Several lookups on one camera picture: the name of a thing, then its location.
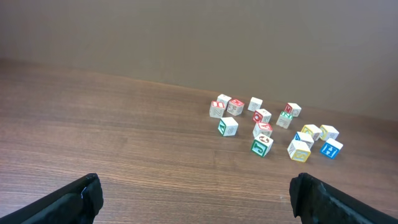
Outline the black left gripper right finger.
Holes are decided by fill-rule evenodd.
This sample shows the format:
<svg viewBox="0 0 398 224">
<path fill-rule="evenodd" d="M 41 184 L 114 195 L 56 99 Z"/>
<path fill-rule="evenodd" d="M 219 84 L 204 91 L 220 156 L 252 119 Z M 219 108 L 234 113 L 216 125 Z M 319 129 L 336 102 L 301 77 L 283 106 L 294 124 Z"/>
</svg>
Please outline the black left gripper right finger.
<svg viewBox="0 0 398 224">
<path fill-rule="evenodd" d="M 397 224 L 397 219 L 362 203 L 308 173 L 290 181 L 294 217 L 309 224 Z"/>
</svg>

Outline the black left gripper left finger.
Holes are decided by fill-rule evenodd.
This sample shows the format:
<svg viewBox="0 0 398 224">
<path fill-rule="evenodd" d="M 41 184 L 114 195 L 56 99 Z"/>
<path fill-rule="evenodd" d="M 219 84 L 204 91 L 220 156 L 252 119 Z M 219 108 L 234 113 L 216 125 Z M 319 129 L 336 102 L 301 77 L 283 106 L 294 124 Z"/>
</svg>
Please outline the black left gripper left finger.
<svg viewBox="0 0 398 224">
<path fill-rule="evenodd" d="M 1 224 L 92 224 L 103 204 L 100 179 L 90 173 L 2 217 Z"/>
</svg>

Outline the violin picture white block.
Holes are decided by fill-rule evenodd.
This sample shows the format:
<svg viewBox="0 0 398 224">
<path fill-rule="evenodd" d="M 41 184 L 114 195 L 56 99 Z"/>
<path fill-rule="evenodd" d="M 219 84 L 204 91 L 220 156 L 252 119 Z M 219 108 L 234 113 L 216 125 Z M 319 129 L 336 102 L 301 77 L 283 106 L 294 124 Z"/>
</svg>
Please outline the violin picture white block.
<svg viewBox="0 0 398 224">
<path fill-rule="evenodd" d="M 303 141 L 292 140 L 287 148 L 289 157 L 293 161 L 306 162 L 311 154 L 311 150 Z"/>
</svg>

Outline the blue letter X block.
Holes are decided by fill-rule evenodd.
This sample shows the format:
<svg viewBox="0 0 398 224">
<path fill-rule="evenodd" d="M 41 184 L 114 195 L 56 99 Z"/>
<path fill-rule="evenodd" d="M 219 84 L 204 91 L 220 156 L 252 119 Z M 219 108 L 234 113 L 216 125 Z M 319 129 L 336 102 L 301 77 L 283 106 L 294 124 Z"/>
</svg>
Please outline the blue letter X block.
<svg viewBox="0 0 398 224">
<path fill-rule="evenodd" d="M 342 143 L 340 143 L 332 138 L 329 138 L 326 140 L 324 145 L 321 147 L 320 153 L 330 159 L 334 159 L 338 155 L 338 153 L 341 151 L 342 147 L 343 147 Z"/>
</svg>

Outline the number four yellow block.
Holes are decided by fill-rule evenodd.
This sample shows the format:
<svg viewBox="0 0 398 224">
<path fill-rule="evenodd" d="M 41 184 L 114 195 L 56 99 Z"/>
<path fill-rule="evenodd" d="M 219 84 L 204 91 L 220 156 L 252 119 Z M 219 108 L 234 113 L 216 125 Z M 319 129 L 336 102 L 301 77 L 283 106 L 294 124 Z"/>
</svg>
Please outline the number four yellow block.
<svg viewBox="0 0 398 224">
<path fill-rule="evenodd" d="M 294 140 L 305 142 L 309 149 L 311 149 L 314 144 L 312 136 L 308 133 L 296 132 Z"/>
</svg>

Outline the soccer ball picture block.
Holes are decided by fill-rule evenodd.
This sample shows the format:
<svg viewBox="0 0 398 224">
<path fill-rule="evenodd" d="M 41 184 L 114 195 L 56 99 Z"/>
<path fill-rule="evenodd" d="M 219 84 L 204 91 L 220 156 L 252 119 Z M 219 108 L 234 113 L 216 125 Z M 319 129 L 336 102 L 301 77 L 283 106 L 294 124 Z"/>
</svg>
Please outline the soccer ball picture block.
<svg viewBox="0 0 398 224">
<path fill-rule="evenodd" d="M 272 138 L 266 136 L 265 134 L 259 134 L 254 138 L 251 150 L 258 156 L 265 157 L 270 151 L 273 142 L 274 140 Z"/>
</svg>

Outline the red letter A block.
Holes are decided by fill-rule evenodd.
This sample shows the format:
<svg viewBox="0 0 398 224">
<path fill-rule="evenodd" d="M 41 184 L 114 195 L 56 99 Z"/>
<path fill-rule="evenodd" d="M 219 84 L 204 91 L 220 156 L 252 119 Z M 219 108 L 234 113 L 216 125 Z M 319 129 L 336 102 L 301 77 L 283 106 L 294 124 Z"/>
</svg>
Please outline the red letter A block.
<svg viewBox="0 0 398 224">
<path fill-rule="evenodd" d="M 253 136 L 256 138 L 259 134 L 264 134 L 271 137 L 273 132 L 272 126 L 269 123 L 257 122 L 253 129 Z"/>
</svg>

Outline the white red sided block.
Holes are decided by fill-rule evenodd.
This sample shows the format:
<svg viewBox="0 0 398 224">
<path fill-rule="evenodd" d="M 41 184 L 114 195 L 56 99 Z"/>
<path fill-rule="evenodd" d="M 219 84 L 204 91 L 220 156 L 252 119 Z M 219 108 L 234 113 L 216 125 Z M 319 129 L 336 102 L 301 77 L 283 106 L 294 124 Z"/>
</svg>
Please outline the white red sided block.
<svg viewBox="0 0 398 224">
<path fill-rule="evenodd" d="M 234 136 L 238 130 L 238 122 L 232 117 L 221 118 L 218 131 L 222 136 Z"/>
</svg>

